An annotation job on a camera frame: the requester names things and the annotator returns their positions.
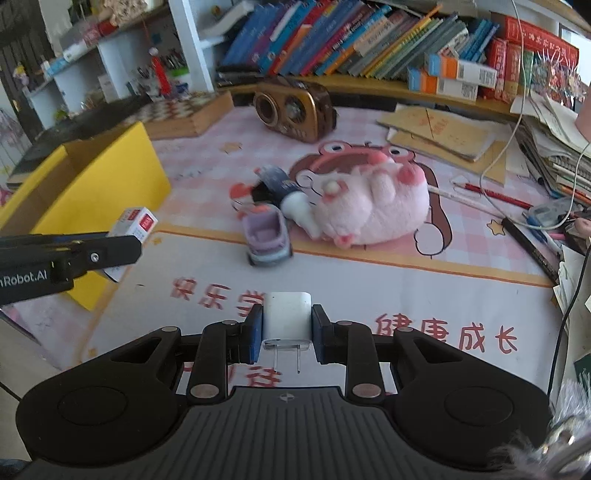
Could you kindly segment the white charger plug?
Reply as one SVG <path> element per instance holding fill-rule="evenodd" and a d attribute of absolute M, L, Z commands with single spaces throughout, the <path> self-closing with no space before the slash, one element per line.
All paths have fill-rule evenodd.
<path fill-rule="evenodd" d="M 308 292 L 270 292 L 263 300 L 264 350 L 273 353 L 273 369 L 281 352 L 295 355 L 295 368 L 301 373 L 301 354 L 311 347 L 311 294 Z"/>

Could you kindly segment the small red white box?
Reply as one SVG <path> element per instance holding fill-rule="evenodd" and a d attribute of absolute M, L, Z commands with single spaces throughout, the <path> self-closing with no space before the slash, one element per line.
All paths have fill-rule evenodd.
<path fill-rule="evenodd" d="M 135 264 L 142 254 L 143 243 L 157 225 L 155 215 L 146 207 L 131 207 L 123 211 L 108 233 L 111 241 L 107 250 L 114 259 L 101 274 L 113 282 L 119 282 L 127 268 Z"/>

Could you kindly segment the pink plush pig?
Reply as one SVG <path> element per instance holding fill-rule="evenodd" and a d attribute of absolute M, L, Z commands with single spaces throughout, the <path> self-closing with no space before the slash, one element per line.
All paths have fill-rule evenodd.
<path fill-rule="evenodd" d="M 375 245 L 420 229 L 430 210 L 428 181 L 414 162 L 359 165 L 321 182 L 312 208 L 322 234 L 335 246 Z"/>

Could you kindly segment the dark blue white tube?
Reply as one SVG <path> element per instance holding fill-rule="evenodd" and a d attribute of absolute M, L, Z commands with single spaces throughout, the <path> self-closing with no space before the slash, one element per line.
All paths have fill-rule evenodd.
<path fill-rule="evenodd" d="M 321 237 L 321 229 L 315 222 L 308 195 L 297 182 L 290 179 L 280 167 L 267 165 L 254 170 L 259 182 L 252 187 L 252 200 L 270 203 L 280 209 L 283 216 L 304 229 L 311 239 Z"/>

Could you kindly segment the yellow cardboard box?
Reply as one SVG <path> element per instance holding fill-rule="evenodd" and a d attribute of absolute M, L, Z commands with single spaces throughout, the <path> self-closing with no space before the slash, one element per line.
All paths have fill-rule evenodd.
<path fill-rule="evenodd" d="M 1 238 L 27 234 L 105 232 L 124 210 L 155 211 L 170 184 L 142 123 L 58 147 L 1 209 Z M 67 291 L 92 309 L 106 286 L 101 270 L 74 280 Z"/>

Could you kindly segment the purple toy car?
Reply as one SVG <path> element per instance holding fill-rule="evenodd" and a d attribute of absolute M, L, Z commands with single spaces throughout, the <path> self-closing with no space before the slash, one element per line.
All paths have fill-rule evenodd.
<path fill-rule="evenodd" d="M 238 218 L 250 265 L 269 267 L 293 257 L 287 222 L 279 208 L 266 203 L 254 204 L 243 208 Z"/>

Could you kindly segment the pink cartoon desk mat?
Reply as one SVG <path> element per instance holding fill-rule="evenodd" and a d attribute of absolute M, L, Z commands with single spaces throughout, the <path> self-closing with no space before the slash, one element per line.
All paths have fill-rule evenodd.
<path fill-rule="evenodd" d="M 197 333 L 239 320 L 272 292 L 304 291 L 332 320 L 366 324 L 379 335 L 409 326 L 540 387 L 559 381 L 564 343 L 551 284 L 487 202 L 458 202 L 465 175 L 426 159 L 445 193 L 446 226 L 429 220 L 397 241 L 346 250 L 291 228 L 294 255 L 253 267 L 229 192 L 276 164 L 304 183 L 324 179 L 325 152 L 387 147 L 373 110 L 344 109 L 325 143 L 305 145 L 266 131 L 249 107 L 204 136 L 154 143 L 171 190 L 140 260 L 107 284 L 93 310 L 60 294 L 16 305 L 13 317 L 66 369 L 165 325 Z"/>

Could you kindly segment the red pencil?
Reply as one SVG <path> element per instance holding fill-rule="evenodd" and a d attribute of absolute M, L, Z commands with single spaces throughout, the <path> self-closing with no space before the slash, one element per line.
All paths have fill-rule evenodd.
<path fill-rule="evenodd" d="M 467 190 L 467 191 L 474 192 L 474 193 L 488 195 L 489 197 L 491 197 L 493 199 L 500 200 L 504 203 L 511 204 L 511 205 L 520 207 L 522 209 L 530 209 L 533 207 L 533 205 L 531 203 L 528 203 L 526 201 L 520 200 L 515 197 L 511 197 L 511 196 L 508 196 L 508 195 L 505 195 L 505 194 L 502 194 L 502 193 L 499 193 L 499 192 L 496 192 L 496 191 L 493 191 L 490 189 L 481 188 L 481 187 L 479 187 L 475 184 L 472 184 L 472 183 L 460 182 L 460 183 L 455 183 L 455 186 L 460 187 L 460 188 Z"/>

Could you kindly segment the wooden chessboard box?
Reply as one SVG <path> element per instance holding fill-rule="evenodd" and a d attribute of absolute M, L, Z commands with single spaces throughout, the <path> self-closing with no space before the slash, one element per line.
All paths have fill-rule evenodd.
<path fill-rule="evenodd" d="M 231 112 L 229 92 L 200 93 L 184 100 L 161 100 L 143 106 L 121 122 L 124 126 L 142 123 L 151 140 L 197 137 Z"/>

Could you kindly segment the brown paper envelopes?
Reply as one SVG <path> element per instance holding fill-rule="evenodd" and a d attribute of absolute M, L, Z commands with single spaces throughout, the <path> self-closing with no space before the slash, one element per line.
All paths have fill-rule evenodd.
<path fill-rule="evenodd" d="M 426 107 L 401 107 L 383 114 L 378 123 L 393 130 L 388 141 L 408 150 L 453 164 L 468 172 L 482 174 L 504 185 L 505 144 L 487 122 Z"/>

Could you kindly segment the brown retro radio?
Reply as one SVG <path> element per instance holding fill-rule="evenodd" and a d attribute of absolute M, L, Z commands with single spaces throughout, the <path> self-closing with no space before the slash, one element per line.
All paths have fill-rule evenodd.
<path fill-rule="evenodd" d="M 315 143 L 337 127 L 329 91 L 318 83 L 274 77 L 256 85 L 253 106 L 263 125 L 304 143 Z"/>

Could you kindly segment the black stapler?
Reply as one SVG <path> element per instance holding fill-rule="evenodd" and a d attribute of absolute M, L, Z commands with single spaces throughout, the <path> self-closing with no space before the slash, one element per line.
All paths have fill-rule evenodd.
<path fill-rule="evenodd" d="M 256 84 L 264 78 L 256 65 L 233 64 L 221 65 L 216 68 L 215 86 L 226 88 L 231 86 Z"/>

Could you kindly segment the orange white carton lower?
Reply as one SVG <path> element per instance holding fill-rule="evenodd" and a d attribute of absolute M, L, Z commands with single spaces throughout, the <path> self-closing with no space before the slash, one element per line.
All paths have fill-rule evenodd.
<path fill-rule="evenodd" d="M 445 79 L 428 75 L 424 70 L 408 69 L 408 88 L 411 91 L 436 94 L 475 102 L 478 86 L 455 79 Z"/>

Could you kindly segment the orange white carton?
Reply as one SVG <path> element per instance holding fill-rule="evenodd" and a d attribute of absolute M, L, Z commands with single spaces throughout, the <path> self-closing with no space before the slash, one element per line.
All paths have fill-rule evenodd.
<path fill-rule="evenodd" d="M 429 75 L 459 80 L 486 88 L 495 88 L 498 72 L 479 63 L 446 57 L 438 54 L 425 55 L 425 68 Z"/>
<path fill-rule="evenodd" d="M 428 75 L 424 70 L 408 69 L 408 88 L 411 91 L 436 94 L 475 102 L 478 86 L 455 79 L 445 79 Z"/>

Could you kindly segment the stack of papers notebooks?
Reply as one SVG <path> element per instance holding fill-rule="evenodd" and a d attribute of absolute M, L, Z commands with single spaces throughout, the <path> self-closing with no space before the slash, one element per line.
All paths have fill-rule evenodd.
<path fill-rule="evenodd" d="M 573 196 L 590 204 L 590 141 L 575 125 L 577 114 L 548 96 L 517 96 L 511 112 L 522 121 L 516 133 L 538 182 L 553 198 Z"/>

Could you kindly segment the orange white carton upper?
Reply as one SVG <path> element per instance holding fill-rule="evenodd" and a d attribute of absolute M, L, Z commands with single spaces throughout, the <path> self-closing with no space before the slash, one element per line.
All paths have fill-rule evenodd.
<path fill-rule="evenodd" d="M 498 72 L 479 63 L 446 57 L 438 54 L 425 55 L 425 68 L 429 75 L 459 80 L 486 88 L 495 88 Z"/>

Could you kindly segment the row of leaning books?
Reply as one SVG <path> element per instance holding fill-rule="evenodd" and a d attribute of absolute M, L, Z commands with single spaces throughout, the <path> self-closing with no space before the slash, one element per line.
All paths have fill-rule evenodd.
<path fill-rule="evenodd" d="M 394 1 L 266 1 L 238 23 L 221 65 L 256 65 L 264 77 L 403 80 L 426 54 L 484 62 L 498 24 Z"/>

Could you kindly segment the white bookshelf frame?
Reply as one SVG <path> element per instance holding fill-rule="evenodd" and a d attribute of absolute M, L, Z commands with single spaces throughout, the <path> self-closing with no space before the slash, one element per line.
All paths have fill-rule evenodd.
<path fill-rule="evenodd" d="M 101 88 L 106 101 L 137 92 L 140 67 L 149 67 L 149 49 L 178 52 L 191 91 L 214 89 L 215 66 L 228 33 L 213 24 L 214 1 L 111 1 L 61 34 L 61 54 L 51 73 L 25 93 L 42 126 L 55 125 L 60 108 L 77 114 L 90 92 Z"/>

